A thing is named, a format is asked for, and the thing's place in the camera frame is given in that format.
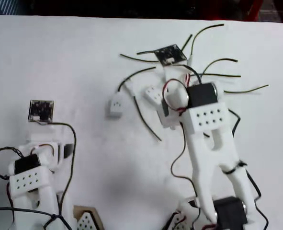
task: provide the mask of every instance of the circuit board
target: circuit board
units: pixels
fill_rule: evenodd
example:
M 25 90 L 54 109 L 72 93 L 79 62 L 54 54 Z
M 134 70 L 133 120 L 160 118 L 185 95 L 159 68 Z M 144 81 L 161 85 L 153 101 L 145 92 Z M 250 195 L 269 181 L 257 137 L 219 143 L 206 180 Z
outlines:
M 157 49 L 154 51 L 154 54 L 162 66 L 168 66 L 187 60 L 187 57 L 176 44 Z
M 54 101 L 31 100 L 28 121 L 52 122 Z

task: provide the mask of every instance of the wire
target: wire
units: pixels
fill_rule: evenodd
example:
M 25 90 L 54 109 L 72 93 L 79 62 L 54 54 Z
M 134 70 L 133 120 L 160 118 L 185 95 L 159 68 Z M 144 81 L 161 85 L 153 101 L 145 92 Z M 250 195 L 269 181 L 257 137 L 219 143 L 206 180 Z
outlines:
M 251 90 L 245 90 L 245 91 L 226 91 L 224 90 L 225 93 L 247 93 L 247 92 L 253 92 L 253 91 L 256 91 L 256 90 L 260 90 L 262 88 L 265 88 L 269 85 L 263 85 L 263 86 L 260 86 L 258 88 L 255 88 L 255 89 L 251 89 Z
M 214 28 L 214 27 L 218 27 L 218 26 L 224 26 L 224 24 L 217 24 L 217 25 L 208 26 L 208 27 L 206 27 L 206 28 L 200 30 L 200 31 L 196 34 L 196 36 L 194 37 L 194 39 L 193 39 L 193 41 L 192 41 L 191 53 L 190 53 L 190 55 L 192 55 L 194 41 L 195 41 L 195 39 L 198 37 L 198 35 L 199 35 L 200 33 L 202 33 L 204 30 L 207 30 L 207 29 L 210 29 L 210 28 Z
M 14 151 L 19 157 L 21 157 L 21 158 L 24 157 L 24 156 L 22 155 L 21 151 L 18 150 L 18 149 L 16 149 L 15 147 L 4 147 L 4 148 L 0 148 L 0 152 L 3 151 L 3 150 L 12 150 L 12 151 Z M 5 181 L 9 180 L 9 176 L 8 176 L 8 175 L 3 176 L 3 175 L 0 174 L 0 178 L 3 179 L 3 180 L 5 180 Z
M 229 75 L 229 74 L 219 74 L 219 73 L 199 73 L 199 75 L 212 75 L 212 76 L 227 77 L 227 78 L 241 78 L 241 75 Z
M 135 61 L 142 61 L 142 62 L 147 62 L 147 63 L 159 63 L 159 61 L 139 59 L 139 58 L 135 58 L 135 57 L 130 57 L 130 56 L 125 55 L 125 54 L 120 54 L 120 56 L 131 59 L 131 60 L 135 60 Z
M 234 136 L 235 131 L 236 131 L 236 128 L 237 128 L 237 125 L 238 125 L 238 123 L 240 122 L 241 119 L 240 119 L 239 115 L 237 115 L 234 111 L 232 111 L 232 110 L 230 110 L 230 109 L 228 109 L 228 110 L 229 110 L 229 112 L 231 112 L 232 114 L 234 114 L 234 115 L 237 117 L 237 122 L 236 122 L 236 124 L 234 125 L 233 130 L 232 130 L 232 133 L 233 133 L 233 136 Z M 251 184 L 253 185 L 253 187 L 255 188 L 255 190 L 256 190 L 256 192 L 257 192 L 258 197 L 254 199 L 255 208 L 256 208 L 256 210 L 260 213 L 260 215 L 265 219 L 266 225 L 265 225 L 265 227 L 264 227 L 264 230 L 266 230 L 267 227 L 269 226 L 269 220 L 268 220 L 268 218 L 265 216 L 265 214 L 264 214 L 264 213 L 258 208 L 258 206 L 257 206 L 257 201 L 261 198 L 260 189 L 258 188 L 257 184 L 256 184 L 255 181 L 253 180 L 253 178 L 252 178 L 252 176 L 250 175 L 250 173 L 248 172 L 248 170 L 246 170 L 246 172 L 247 172 L 248 179 L 250 180 Z
M 7 194 L 7 198 L 9 200 L 9 203 L 10 203 L 11 207 L 13 208 L 13 201 L 11 199 L 11 193 L 9 191 L 9 185 L 10 184 L 8 182 L 7 185 L 6 185 L 6 194 Z M 12 211 L 12 224 L 11 225 L 13 225 L 14 222 L 15 222 L 15 213 L 14 213 L 14 211 Z
M 177 222 L 177 223 L 174 225 L 174 227 L 172 228 L 172 230 L 175 230 L 176 226 L 178 226 L 180 223 L 183 223 L 185 220 L 186 220 L 186 216 L 185 216 L 183 219 L 181 219 L 179 222 Z
M 192 222 L 192 230 L 195 230 L 194 229 L 194 224 L 197 222 L 197 220 L 199 219 L 200 215 L 201 215 L 201 208 L 199 208 L 199 214 L 198 214 L 197 218 Z
M 237 129 L 237 126 L 238 126 L 239 122 L 241 121 L 241 118 L 240 118 L 240 116 L 239 116 L 237 113 L 235 113 L 233 110 L 230 110 L 230 109 L 228 109 L 228 110 L 229 110 L 229 112 L 230 112 L 231 114 L 233 114 L 234 116 L 237 117 L 237 121 L 236 121 L 236 123 L 235 123 L 235 125 L 234 125 L 234 127 L 233 127 L 233 129 L 232 129 L 232 134 L 233 134 L 233 136 L 234 136 L 234 135 L 235 135 L 235 132 L 236 132 L 236 129 Z
M 124 85 L 124 83 L 125 83 L 127 80 L 131 79 L 131 77 L 133 77 L 134 75 L 136 75 L 136 74 L 138 74 L 138 73 L 141 73 L 141 72 L 144 72 L 144 71 L 147 71 L 147 70 L 155 69 L 155 68 L 156 68 L 156 67 L 151 67 L 151 68 L 142 69 L 142 70 L 139 70 L 139 71 L 137 71 L 137 72 L 135 72 L 135 73 L 132 73 L 130 76 L 128 76 L 127 78 L 125 78 L 125 79 L 120 83 L 120 85 L 119 85 L 119 87 L 118 87 L 118 92 L 120 92 L 121 87 Z
M 138 105 L 138 103 L 137 103 L 137 100 L 136 100 L 136 97 L 135 97 L 135 96 L 133 97 L 133 99 L 134 99 L 134 103 L 135 103 L 135 105 L 136 105 L 137 111 L 138 111 L 138 113 L 139 113 L 139 116 L 140 116 L 141 120 L 143 121 L 143 123 L 146 125 L 146 127 L 150 130 L 150 132 L 151 132 L 158 140 L 162 141 L 162 139 L 151 129 L 151 127 L 147 124 L 147 122 L 146 122 L 145 119 L 143 118 L 142 113 L 141 113 L 141 111 L 140 111 L 140 107 L 139 107 L 139 105 Z
M 217 59 L 215 61 L 212 61 L 211 63 L 209 63 L 209 65 L 204 69 L 203 73 L 202 73 L 202 76 L 205 74 L 205 72 L 207 71 L 207 69 L 213 65 L 214 63 L 216 62 L 219 62 L 219 61 L 233 61 L 233 62 L 238 62 L 238 60 L 236 59 L 232 59 L 232 58 L 221 58 L 221 59 Z
M 59 214 L 61 215 L 62 213 L 62 206 L 63 206 L 63 202 L 64 202 L 64 198 L 65 198 L 65 195 L 67 193 L 67 190 L 69 188 L 69 185 L 71 183 L 71 180 L 72 180 L 72 177 L 73 177 L 73 168 L 74 168 L 74 159 L 75 159 L 75 150 L 76 150 L 76 142 L 77 142 L 77 137 L 76 137 L 76 133 L 75 133 L 75 130 L 74 128 L 67 124 L 67 123 L 62 123 L 62 122 L 48 122 L 48 123 L 40 123 L 38 121 L 36 121 L 38 124 L 42 125 L 42 126 L 46 126 L 46 125 L 55 125 L 55 126 L 67 126 L 71 129 L 72 133 L 73 133 L 73 136 L 74 136 L 74 146 L 73 146 L 73 152 L 72 152 L 72 162 L 71 162 L 71 170 L 70 170 L 70 177 L 69 177 L 69 180 L 67 182 L 67 185 L 66 185 L 66 188 L 64 190 L 64 193 L 63 195 L 61 196 L 61 199 L 60 199 L 60 203 L 59 203 Z
M 41 145 L 38 145 L 38 146 L 39 146 L 39 147 L 41 147 L 41 146 L 50 146 L 50 147 L 52 148 L 52 156 L 54 156 L 54 147 L 53 147 L 53 145 L 51 145 L 51 144 L 41 144 Z M 34 151 L 35 149 L 36 149 L 35 147 L 32 148 L 30 155 L 33 154 L 33 151 Z
M 193 190 L 194 190 L 194 193 L 195 193 L 195 196 L 197 197 L 197 196 L 198 196 L 198 195 L 197 195 L 197 191 L 195 190 L 195 186 L 194 186 L 194 183 L 193 183 L 192 179 L 190 179 L 190 178 L 187 177 L 187 176 L 178 176 L 178 175 L 175 175 L 174 172 L 173 172 L 173 165 L 174 165 L 175 162 L 184 154 L 185 149 L 186 149 L 185 130 L 184 130 L 184 126 L 183 126 L 183 123 L 182 123 L 182 122 L 180 122 L 180 125 L 181 125 L 181 128 L 182 128 L 182 130 L 183 130 L 183 135 L 184 135 L 184 147 L 183 147 L 183 150 L 182 150 L 182 152 L 180 153 L 180 155 L 179 155 L 177 158 L 175 158 L 175 160 L 174 160 L 173 163 L 171 164 L 170 171 L 171 171 L 172 176 L 174 176 L 174 177 L 176 177 L 176 178 L 182 178 L 182 179 L 188 180 L 188 181 L 192 184 Z
M 25 209 L 25 208 L 16 208 L 16 207 L 0 207 L 0 211 L 30 212 L 30 213 L 37 213 L 37 214 L 46 215 L 46 216 L 51 217 L 51 219 L 59 218 L 64 223 L 64 225 L 67 227 L 68 230 L 72 230 L 72 228 L 66 222 L 66 220 L 64 219 L 64 217 L 62 215 L 50 214 L 50 213 L 47 213 L 47 212 Z
M 211 229 L 211 228 L 214 228 L 214 227 L 216 227 L 215 224 L 205 225 L 205 226 L 203 226 L 202 230 Z
M 192 38 L 192 34 L 189 35 L 189 37 L 187 38 L 186 42 L 184 43 L 183 47 L 181 48 L 181 51 L 183 52 L 183 50 L 185 49 L 185 47 L 187 46 L 188 42 L 190 41 L 190 39 Z
M 152 54 L 152 53 L 154 53 L 155 52 L 155 50 L 149 50 L 149 51 L 142 51 L 142 52 L 138 52 L 138 53 L 136 53 L 137 55 L 141 55 L 141 54 Z
M 197 77 L 197 79 L 199 81 L 199 84 L 202 85 L 202 81 L 201 81 L 200 75 L 192 67 L 187 66 L 187 65 L 173 65 L 173 66 L 182 66 L 182 67 L 185 67 L 186 69 L 189 69 L 190 71 L 192 71 L 196 75 L 196 77 Z

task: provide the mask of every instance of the white table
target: white table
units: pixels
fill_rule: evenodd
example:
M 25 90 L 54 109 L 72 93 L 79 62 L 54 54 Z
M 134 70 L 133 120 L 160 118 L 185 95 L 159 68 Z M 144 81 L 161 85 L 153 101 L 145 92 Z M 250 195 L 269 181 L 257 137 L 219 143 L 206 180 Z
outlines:
M 106 118 L 106 103 L 119 82 L 153 66 L 118 55 L 182 46 L 190 33 L 215 23 L 0 16 L 0 147 L 24 142 L 30 99 L 55 100 L 54 121 L 72 124 L 78 135 L 69 190 L 74 204 L 96 207 L 107 230 L 161 229 L 178 200 L 193 195 L 188 182 L 170 174 L 183 138 L 180 128 L 164 130 L 142 99 L 147 86 L 161 81 L 159 69 L 136 76 L 133 83 L 143 114 L 162 142 L 146 130 L 129 95 L 123 117 Z M 237 64 L 221 62 L 210 68 L 242 75 L 219 78 L 226 89 L 270 84 L 259 92 L 227 95 L 226 100 L 242 117 L 235 142 L 262 190 L 259 207 L 270 220 L 268 229 L 283 229 L 283 24 L 225 23 L 196 40 L 194 67 L 202 71 L 212 60 L 236 58 Z M 10 159 L 0 154 L 0 172 L 7 171 Z M 191 175 L 187 151 L 175 171 Z M 58 178 L 66 181 L 65 176 Z M 0 206 L 9 205 L 5 186 L 0 180 Z M 231 191 L 217 170 L 213 194 L 223 197 Z M 4 212 L 0 229 L 10 222 L 11 213 Z

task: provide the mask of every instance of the connector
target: connector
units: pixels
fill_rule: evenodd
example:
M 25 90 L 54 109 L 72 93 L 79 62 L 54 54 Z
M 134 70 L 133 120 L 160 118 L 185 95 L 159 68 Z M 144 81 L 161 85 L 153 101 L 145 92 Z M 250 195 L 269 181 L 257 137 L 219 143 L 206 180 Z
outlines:
M 110 111 L 109 116 L 110 117 L 121 117 L 123 113 L 123 97 L 120 92 L 117 92 L 114 94 L 110 101 Z
M 154 86 L 150 86 L 145 91 L 145 98 L 155 107 L 158 108 L 162 101 L 162 91 Z

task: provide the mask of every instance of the red wire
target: red wire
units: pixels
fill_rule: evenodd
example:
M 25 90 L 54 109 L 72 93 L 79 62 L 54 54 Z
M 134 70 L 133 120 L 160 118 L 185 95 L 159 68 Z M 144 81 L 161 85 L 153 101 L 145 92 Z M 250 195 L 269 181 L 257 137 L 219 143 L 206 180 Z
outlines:
M 203 226 L 202 230 L 206 230 L 206 229 L 210 229 L 210 228 L 214 228 L 214 227 L 216 227 L 215 224 L 205 225 L 205 226 Z
M 175 78 L 172 78 L 172 79 L 168 80 L 168 81 L 164 84 L 164 86 L 162 87 L 162 98 L 164 99 L 164 101 L 166 102 L 167 106 L 168 106 L 170 109 L 172 109 L 173 111 L 177 111 L 177 112 L 183 113 L 184 111 L 186 111 L 186 108 L 182 107 L 182 108 L 174 109 L 174 108 L 172 108 L 172 107 L 167 103 L 167 101 L 166 101 L 166 99 L 165 99 L 165 91 L 166 91 L 167 85 L 168 85 L 171 81 L 177 81 L 177 82 L 179 82 L 179 83 L 180 83 L 182 86 L 184 86 L 185 89 L 186 89 L 186 86 L 185 86 L 180 80 L 175 79 Z

